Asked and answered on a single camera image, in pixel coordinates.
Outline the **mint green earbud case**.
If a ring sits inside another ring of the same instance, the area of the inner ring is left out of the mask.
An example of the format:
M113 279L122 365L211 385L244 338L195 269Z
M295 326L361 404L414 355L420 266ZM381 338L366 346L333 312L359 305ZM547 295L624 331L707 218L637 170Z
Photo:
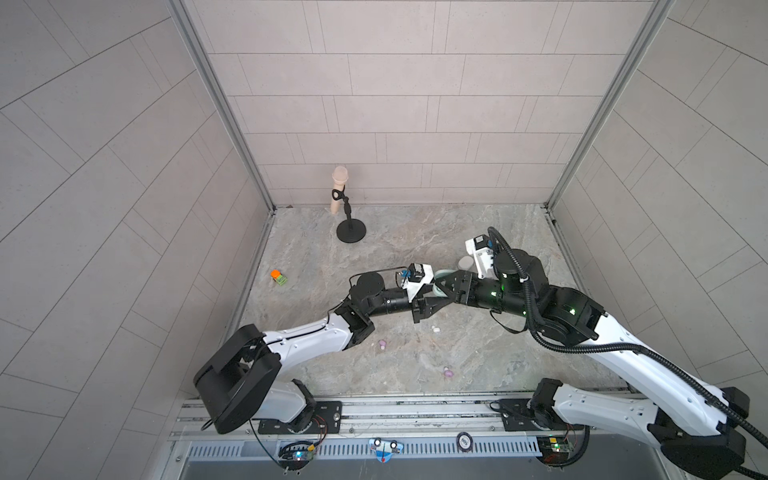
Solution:
M433 293L437 297L455 299L455 286L457 282L457 270L438 270L434 274Z

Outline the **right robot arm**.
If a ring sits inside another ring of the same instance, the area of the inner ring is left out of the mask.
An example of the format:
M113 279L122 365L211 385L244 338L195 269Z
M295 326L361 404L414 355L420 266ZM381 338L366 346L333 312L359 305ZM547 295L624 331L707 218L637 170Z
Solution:
M541 346L586 355L643 394L623 400L560 380L541 380L528 404L540 427L597 427L661 451L700 479L721 479L744 468L749 398L735 387L708 386L648 347L582 292L549 283L538 258L513 249L493 254L493 276L464 270L440 273L435 290L448 299L525 320Z

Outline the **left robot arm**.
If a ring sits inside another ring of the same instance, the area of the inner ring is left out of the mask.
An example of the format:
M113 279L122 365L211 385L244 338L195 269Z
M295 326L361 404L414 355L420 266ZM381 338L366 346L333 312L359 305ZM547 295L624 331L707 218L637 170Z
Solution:
M359 345L374 332L374 316L409 311L418 321L450 303L430 276L420 283L404 279L387 288L382 275L365 272L316 322L268 332L253 324L239 328L193 378L209 415L203 427L227 434L250 420L266 419L293 430L306 428L316 400L301 381L281 380L283 371Z

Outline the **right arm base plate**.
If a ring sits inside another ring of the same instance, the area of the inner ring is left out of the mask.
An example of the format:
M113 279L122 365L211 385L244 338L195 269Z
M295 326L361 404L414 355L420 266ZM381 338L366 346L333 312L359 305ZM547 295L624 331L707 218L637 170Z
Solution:
M492 410L499 413L506 431L563 431L583 425L567 424L554 410L551 401L533 399L501 399Z

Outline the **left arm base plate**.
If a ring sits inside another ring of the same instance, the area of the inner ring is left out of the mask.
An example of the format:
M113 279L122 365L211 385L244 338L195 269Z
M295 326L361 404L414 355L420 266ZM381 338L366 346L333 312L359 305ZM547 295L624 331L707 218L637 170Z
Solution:
M306 406L288 423L278 420L260 420L259 435L319 435L338 434L340 431L342 403L320 401Z

